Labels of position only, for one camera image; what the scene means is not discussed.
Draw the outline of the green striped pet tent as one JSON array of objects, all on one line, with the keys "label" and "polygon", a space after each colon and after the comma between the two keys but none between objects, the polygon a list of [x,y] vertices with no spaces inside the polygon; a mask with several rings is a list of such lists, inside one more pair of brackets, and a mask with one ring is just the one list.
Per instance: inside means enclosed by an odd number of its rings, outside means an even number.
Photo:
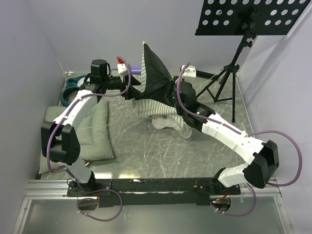
[{"label": "green striped pet tent", "polygon": [[183,138],[189,138],[192,129],[179,116],[171,99],[175,82],[161,59],[146,42],[142,43],[141,83],[133,99],[133,107],[140,119],[150,119],[157,130],[174,129]]}]

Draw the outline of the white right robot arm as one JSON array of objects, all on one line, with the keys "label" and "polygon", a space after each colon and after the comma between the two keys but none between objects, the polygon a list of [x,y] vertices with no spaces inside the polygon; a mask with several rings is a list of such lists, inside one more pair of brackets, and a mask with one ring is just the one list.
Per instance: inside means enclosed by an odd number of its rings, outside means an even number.
[{"label": "white right robot arm", "polygon": [[197,101],[189,82],[172,83],[172,103],[184,122],[213,137],[238,154],[244,163],[220,169],[213,178],[213,189],[224,194],[231,186],[249,183],[263,189],[279,166],[277,144],[261,141],[239,130],[210,107]]}]

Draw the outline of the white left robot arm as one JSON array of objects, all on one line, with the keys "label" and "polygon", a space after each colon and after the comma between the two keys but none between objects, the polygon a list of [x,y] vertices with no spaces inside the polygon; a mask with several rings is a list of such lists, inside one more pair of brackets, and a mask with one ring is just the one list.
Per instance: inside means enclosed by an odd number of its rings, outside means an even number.
[{"label": "white left robot arm", "polygon": [[122,57],[117,58],[117,71],[118,75],[113,76],[107,61],[93,60],[90,73],[85,76],[74,100],[60,116],[41,126],[42,154],[48,171],[55,173],[64,169],[85,196],[94,194],[96,179],[80,157],[76,130],[99,98],[122,96],[130,99],[131,86],[141,84],[132,76],[130,64]]}]

